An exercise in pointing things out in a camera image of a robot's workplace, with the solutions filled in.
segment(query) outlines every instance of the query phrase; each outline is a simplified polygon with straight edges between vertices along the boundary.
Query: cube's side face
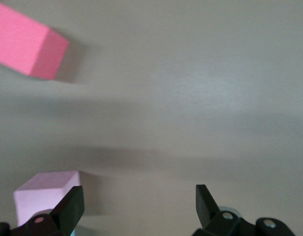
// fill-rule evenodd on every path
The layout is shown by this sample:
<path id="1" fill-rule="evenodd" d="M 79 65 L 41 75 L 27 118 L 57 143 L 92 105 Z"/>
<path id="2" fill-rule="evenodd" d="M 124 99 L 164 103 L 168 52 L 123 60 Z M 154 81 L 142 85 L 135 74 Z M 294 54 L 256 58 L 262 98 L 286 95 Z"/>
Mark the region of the cube's side face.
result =
<path id="1" fill-rule="evenodd" d="M 53 80 L 68 44 L 69 42 L 64 37 L 49 29 L 30 76 Z"/>
<path id="2" fill-rule="evenodd" d="M 48 27 L 0 3 L 0 63 L 29 75 Z"/>
<path id="3" fill-rule="evenodd" d="M 25 224 L 38 212 L 53 209 L 64 196 L 61 188 L 15 191 L 18 226 Z"/>

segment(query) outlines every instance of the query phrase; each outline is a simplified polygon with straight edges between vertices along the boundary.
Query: pink cube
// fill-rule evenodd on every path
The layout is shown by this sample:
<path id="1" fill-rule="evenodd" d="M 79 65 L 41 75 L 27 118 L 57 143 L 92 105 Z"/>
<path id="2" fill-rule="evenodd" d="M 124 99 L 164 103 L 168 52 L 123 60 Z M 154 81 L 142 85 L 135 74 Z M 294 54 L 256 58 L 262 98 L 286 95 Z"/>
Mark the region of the pink cube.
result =
<path id="1" fill-rule="evenodd" d="M 78 171 L 39 173 L 14 192 L 18 226 L 36 213 L 52 210 L 73 186 L 79 186 Z"/>
<path id="2" fill-rule="evenodd" d="M 22 74 L 54 79 L 68 41 L 0 2 L 0 63 Z"/>

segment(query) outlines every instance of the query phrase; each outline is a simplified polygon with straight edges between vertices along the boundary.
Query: cube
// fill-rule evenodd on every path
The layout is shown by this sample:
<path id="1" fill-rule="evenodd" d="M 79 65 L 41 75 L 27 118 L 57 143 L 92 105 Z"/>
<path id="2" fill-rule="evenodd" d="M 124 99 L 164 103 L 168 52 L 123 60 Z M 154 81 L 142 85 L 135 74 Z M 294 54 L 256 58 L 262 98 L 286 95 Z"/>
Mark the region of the cube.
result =
<path id="1" fill-rule="evenodd" d="M 52 80 L 68 44 L 50 27 L 0 2 L 0 64 Z"/>
<path id="2" fill-rule="evenodd" d="M 73 186 L 79 186 L 78 171 L 39 173 L 14 192 L 18 226 L 37 213 L 50 213 Z"/>

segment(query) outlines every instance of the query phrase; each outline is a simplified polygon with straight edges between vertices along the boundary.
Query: light purple cube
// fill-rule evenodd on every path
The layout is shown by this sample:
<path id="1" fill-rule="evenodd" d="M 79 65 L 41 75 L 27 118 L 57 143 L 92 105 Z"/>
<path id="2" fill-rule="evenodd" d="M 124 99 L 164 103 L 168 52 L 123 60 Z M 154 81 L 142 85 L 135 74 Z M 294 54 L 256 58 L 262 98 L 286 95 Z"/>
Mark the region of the light purple cube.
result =
<path id="1" fill-rule="evenodd" d="M 38 212 L 53 209 L 73 186 L 79 186 L 78 171 L 39 173 L 14 192 L 18 226 Z"/>

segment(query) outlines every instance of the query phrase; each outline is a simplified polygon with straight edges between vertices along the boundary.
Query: gray surface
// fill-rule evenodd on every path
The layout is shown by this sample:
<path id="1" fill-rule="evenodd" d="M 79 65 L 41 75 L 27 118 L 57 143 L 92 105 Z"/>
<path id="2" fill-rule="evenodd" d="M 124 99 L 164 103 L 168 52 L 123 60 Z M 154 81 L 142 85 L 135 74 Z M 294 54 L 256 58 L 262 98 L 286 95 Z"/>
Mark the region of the gray surface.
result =
<path id="1" fill-rule="evenodd" d="M 197 183 L 303 236 L 303 1 L 3 2 L 72 43 L 55 81 L 0 65 L 0 221 L 80 170 L 80 236 L 191 235 Z"/>

